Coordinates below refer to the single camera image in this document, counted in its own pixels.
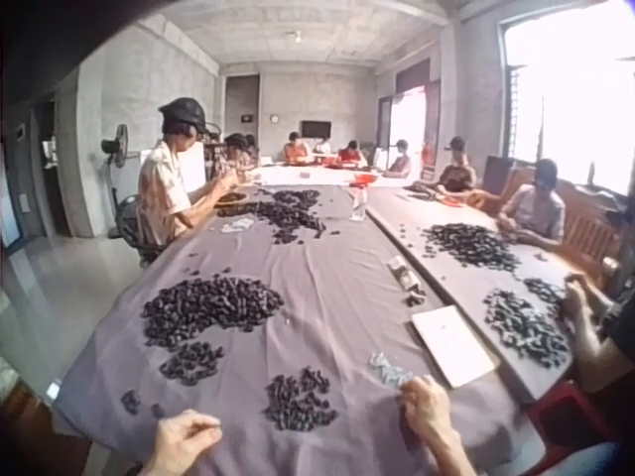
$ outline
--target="doorway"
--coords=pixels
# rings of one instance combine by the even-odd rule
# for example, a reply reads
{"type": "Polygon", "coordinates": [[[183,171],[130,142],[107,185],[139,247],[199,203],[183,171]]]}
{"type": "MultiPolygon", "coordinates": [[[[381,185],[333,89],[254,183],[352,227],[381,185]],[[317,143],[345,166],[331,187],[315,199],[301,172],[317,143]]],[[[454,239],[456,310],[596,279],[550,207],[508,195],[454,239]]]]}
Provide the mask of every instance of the doorway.
{"type": "Polygon", "coordinates": [[[394,147],[399,140],[408,142],[408,155],[412,163],[412,177],[420,175],[421,164],[417,159],[424,147],[426,132],[426,92],[422,87],[394,96],[390,112],[390,150],[388,167],[399,156],[394,147]]]}
{"type": "Polygon", "coordinates": [[[46,200],[56,235],[70,237],[70,227],[62,201],[60,178],[58,175],[58,161],[55,150],[55,99],[48,97],[35,108],[38,124],[39,141],[38,154],[40,160],[34,167],[40,167],[44,179],[46,200]]]}

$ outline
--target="table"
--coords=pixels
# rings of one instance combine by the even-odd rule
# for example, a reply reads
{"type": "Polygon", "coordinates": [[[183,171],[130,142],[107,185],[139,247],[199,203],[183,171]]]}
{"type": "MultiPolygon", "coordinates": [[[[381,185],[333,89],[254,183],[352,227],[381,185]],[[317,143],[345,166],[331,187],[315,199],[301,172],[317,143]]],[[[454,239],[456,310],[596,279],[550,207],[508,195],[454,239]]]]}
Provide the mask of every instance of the table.
{"type": "MultiPolygon", "coordinates": [[[[496,288],[513,291],[538,309],[546,310],[545,305],[530,294],[522,282],[505,272],[471,266],[464,268],[448,253],[438,253],[433,259],[422,257],[426,243],[426,238],[421,236],[422,229],[436,224],[462,222],[495,230],[496,224],[491,217],[470,207],[454,208],[438,202],[422,201],[402,188],[370,187],[368,211],[401,243],[402,250],[421,264],[426,278],[455,301],[501,356],[505,381],[520,402],[534,402],[563,377],[572,364],[570,355],[563,366],[545,369],[529,359],[521,359],[515,350],[505,348],[499,341],[498,333],[484,322],[487,306],[483,299],[496,288]],[[399,232],[401,224],[407,230],[403,239],[399,232]]],[[[572,270],[570,265],[554,254],[541,252],[547,261],[539,261],[536,258],[539,250],[535,247],[513,245],[512,249],[521,260],[517,275],[522,279],[542,278],[548,283],[561,285],[572,270]]]]}
{"type": "MultiPolygon", "coordinates": [[[[367,365],[371,353],[383,351],[393,365],[441,378],[411,334],[405,295],[385,266],[398,249],[371,220],[348,220],[347,188],[312,188],[321,192],[315,209],[327,226],[319,240],[301,230],[304,245],[272,245],[272,227],[264,222],[223,234],[218,230],[228,219],[215,219],[170,246],[101,320],[63,379],[56,412],[78,432],[137,460],[151,451],[152,404],[168,415],[188,408],[213,414],[223,422],[224,438],[200,461],[200,474],[429,474],[432,458],[405,429],[397,391],[367,365]],[[226,350],[219,373],[192,388],[165,380],[158,367],[169,354],[144,346],[143,304],[185,278],[186,268],[204,278],[226,266],[232,275],[259,278],[280,292],[284,311],[249,334],[208,329],[202,339],[226,350]],[[277,431],[261,415],[264,387],[277,374],[297,374],[307,365],[330,378],[328,398],[340,417],[310,433],[277,431]],[[119,402],[131,388],[143,403],[138,416],[119,402]]],[[[426,284],[424,290],[424,308],[443,305],[426,284]]],[[[521,416],[496,373],[450,397],[452,421],[475,464],[490,468],[518,453],[521,416]]]]}

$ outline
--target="ceiling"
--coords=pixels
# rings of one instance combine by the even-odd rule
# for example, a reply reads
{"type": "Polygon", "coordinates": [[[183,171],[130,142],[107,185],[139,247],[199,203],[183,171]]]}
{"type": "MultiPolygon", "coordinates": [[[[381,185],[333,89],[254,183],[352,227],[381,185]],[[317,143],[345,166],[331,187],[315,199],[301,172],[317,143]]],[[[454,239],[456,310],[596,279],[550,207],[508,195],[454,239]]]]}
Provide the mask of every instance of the ceiling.
{"type": "Polygon", "coordinates": [[[374,66],[466,0],[185,0],[161,13],[219,64],[374,66]],[[294,32],[300,32],[300,42],[294,32]]]}

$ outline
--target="red bowl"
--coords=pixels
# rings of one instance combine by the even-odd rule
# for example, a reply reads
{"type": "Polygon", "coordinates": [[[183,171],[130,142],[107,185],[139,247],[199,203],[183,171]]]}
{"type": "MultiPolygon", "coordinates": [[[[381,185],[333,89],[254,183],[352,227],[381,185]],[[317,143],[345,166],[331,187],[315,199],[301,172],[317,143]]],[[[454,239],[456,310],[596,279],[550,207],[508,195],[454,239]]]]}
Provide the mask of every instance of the red bowl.
{"type": "Polygon", "coordinates": [[[355,174],[355,183],[373,183],[378,178],[376,174],[355,174]]]}

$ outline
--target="hand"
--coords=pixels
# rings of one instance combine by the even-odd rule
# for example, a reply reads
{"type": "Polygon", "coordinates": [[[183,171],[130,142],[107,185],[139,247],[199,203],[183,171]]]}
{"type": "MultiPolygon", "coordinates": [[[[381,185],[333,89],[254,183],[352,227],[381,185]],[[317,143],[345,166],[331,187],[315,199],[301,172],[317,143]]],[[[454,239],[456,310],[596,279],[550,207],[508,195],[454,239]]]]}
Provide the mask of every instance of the hand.
{"type": "Polygon", "coordinates": [[[182,476],[196,459],[220,441],[220,420],[187,410],[162,419],[157,428],[155,451],[141,474],[182,476]]]}
{"type": "Polygon", "coordinates": [[[584,273],[571,273],[565,278],[565,283],[578,283],[585,292],[591,287],[591,281],[584,273]]]}
{"type": "Polygon", "coordinates": [[[449,397],[432,376],[415,377],[401,388],[408,425],[428,444],[454,433],[449,420],[449,397]]]}
{"type": "Polygon", "coordinates": [[[578,319],[584,315],[584,310],[588,308],[588,300],[584,289],[578,282],[565,283],[565,300],[563,306],[565,315],[571,319],[578,319]]]}

